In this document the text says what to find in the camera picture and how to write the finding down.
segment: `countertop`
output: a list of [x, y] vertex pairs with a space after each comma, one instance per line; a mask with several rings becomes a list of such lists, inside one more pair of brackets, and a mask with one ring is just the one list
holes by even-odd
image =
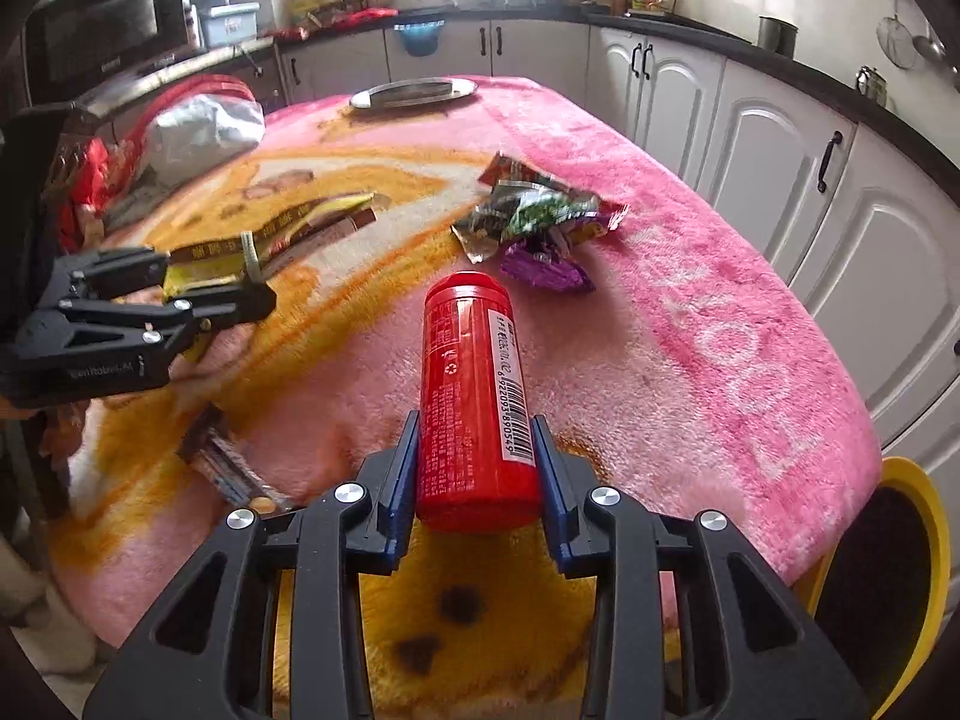
[[179, 62], [172, 62], [150, 73], [121, 73], [104, 81], [98, 87], [75, 100], [76, 105], [93, 114], [102, 121], [108, 121], [145, 95], [155, 92], [176, 81], [202, 73], [244, 55], [270, 49], [274, 45], [272, 37], [256, 38], [238, 43], [235, 46], [222, 46], [198, 53]]
[[[877, 135], [899, 148], [917, 164], [960, 207], [960, 169], [917, 130], [886, 108], [867, 100], [856, 89], [815, 70], [808, 65], [761, 49], [720, 29], [695, 22], [683, 16], [604, 16], [584, 14], [579, 8], [508, 8], [496, 10], [462, 10], [425, 8], [400, 13], [392, 18], [371, 20], [352, 28], [326, 29], [311, 35], [308, 42], [333, 40], [342, 35], [390, 29], [395, 25], [426, 23], [432, 20], [564, 20], [624, 29], [665, 40], [674, 40], [709, 52], [726, 56], [734, 62], [754, 68], [799, 89], [829, 106], [851, 122], [870, 127]], [[286, 50], [298, 44], [287, 44]]]

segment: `silver screw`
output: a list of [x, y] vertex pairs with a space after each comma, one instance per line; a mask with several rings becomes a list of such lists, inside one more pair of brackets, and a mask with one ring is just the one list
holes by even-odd
[[366, 495], [366, 491], [356, 482], [347, 482], [333, 490], [333, 497], [341, 503], [356, 503], [364, 495]]
[[597, 506], [615, 506], [620, 502], [620, 493], [613, 488], [597, 488], [590, 493], [590, 498]]
[[727, 517], [721, 512], [704, 512], [700, 515], [700, 524], [709, 531], [722, 531], [727, 526]]
[[256, 519], [256, 515], [249, 509], [237, 509], [227, 515], [227, 528], [242, 531], [248, 525], [253, 525], [254, 519]]

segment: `red can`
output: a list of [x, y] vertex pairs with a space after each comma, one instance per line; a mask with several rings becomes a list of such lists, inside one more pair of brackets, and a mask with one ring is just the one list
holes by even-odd
[[461, 271], [424, 305], [416, 515], [438, 531], [509, 530], [541, 513], [510, 296]]

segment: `silver plate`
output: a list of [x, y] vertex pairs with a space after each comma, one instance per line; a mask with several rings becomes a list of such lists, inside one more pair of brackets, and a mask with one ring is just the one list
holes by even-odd
[[350, 107], [360, 110], [387, 110], [407, 108], [411, 105], [428, 105], [459, 100], [472, 95], [477, 85], [467, 79], [412, 79], [394, 81], [374, 86], [365, 92], [357, 92], [350, 98]]

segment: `white cabinet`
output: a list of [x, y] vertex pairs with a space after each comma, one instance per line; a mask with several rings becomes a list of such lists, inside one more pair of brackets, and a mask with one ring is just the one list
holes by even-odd
[[590, 29], [587, 111], [621, 135], [634, 136], [640, 61], [646, 38], [622, 29]]
[[[956, 575], [960, 567], [960, 376], [920, 419], [885, 447], [883, 454], [909, 458], [930, 475], [947, 510]], [[947, 611], [956, 606], [956, 601], [954, 592]]]
[[315, 40], [285, 50], [282, 57], [294, 103], [352, 95], [390, 80], [382, 29]]
[[688, 186], [696, 186], [713, 126], [724, 57], [651, 38], [635, 66], [642, 73], [632, 139]]
[[446, 22], [438, 33], [437, 50], [427, 56], [411, 56], [401, 35], [402, 28], [383, 33], [391, 81], [491, 74], [490, 22]]
[[[818, 173], [834, 132], [824, 187]], [[696, 189], [790, 283], [843, 172], [853, 124], [802, 92], [728, 61]]]
[[525, 77], [584, 104], [589, 49], [585, 23], [517, 19], [491, 22], [491, 28], [495, 76]]
[[862, 125], [791, 288], [853, 377], [881, 445], [960, 374], [960, 208]]

